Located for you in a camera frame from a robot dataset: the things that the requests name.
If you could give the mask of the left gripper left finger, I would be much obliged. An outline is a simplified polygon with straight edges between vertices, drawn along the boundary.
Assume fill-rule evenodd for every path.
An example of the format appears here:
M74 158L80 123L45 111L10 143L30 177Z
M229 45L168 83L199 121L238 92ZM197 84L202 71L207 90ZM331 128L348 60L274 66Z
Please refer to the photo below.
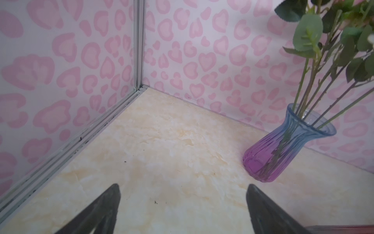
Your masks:
M116 225L120 200L119 185L115 183L57 233L112 234Z

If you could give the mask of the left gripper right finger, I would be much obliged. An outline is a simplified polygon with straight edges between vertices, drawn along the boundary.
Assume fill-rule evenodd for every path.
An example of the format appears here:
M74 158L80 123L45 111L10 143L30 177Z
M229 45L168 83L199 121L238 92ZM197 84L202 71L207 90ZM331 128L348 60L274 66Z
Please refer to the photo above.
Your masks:
M254 184L248 186L246 202L255 234L310 233Z

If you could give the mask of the purple blue glass vase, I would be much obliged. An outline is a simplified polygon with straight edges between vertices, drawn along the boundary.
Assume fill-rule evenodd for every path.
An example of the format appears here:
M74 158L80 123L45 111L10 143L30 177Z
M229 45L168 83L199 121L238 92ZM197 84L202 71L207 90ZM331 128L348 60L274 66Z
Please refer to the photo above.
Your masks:
M299 115L298 110L298 104L290 103L284 122L244 153L243 166L256 180L273 182L306 143L337 133L335 126L319 113L307 109Z

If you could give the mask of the pink white rose with bud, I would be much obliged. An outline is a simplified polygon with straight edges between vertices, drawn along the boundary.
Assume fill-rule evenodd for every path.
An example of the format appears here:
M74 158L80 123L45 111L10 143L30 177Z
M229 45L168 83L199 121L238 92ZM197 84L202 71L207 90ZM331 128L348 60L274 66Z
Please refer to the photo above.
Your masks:
M374 80L373 1L284 1L276 14L297 27L288 54L305 58L292 111L307 120L344 73L347 91Z

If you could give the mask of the red grey glass vase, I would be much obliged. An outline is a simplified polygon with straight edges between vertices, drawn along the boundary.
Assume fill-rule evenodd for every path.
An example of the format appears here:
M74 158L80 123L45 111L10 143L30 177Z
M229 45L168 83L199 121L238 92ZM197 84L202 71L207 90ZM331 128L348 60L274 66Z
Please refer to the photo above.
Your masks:
M309 226L306 229L312 234L373 234L373 225L342 225L342 226Z

